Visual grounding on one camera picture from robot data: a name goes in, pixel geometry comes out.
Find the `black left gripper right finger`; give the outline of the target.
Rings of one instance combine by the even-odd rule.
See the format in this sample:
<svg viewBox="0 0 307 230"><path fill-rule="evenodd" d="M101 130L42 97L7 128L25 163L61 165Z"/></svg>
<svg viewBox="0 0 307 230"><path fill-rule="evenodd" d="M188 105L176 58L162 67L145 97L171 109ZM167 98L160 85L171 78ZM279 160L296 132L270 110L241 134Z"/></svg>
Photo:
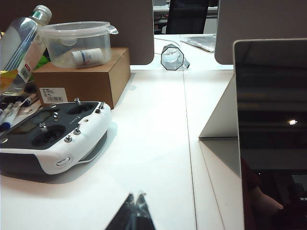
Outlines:
<svg viewBox="0 0 307 230"><path fill-rule="evenodd" d="M145 195L145 193L139 194L136 201L136 229L155 230L155 226L145 200Z"/></svg>

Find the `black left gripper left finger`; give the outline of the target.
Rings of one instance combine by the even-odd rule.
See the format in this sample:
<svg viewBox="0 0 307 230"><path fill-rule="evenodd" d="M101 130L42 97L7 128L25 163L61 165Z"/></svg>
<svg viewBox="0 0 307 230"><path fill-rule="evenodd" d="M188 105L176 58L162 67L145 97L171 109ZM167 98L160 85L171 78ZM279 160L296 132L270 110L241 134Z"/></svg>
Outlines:
<svg viewBox="0 0 307 230"><path fill-rule="evenodd" d="M105 230L128 230L134 206L134 196L129 194Z"/></svg>

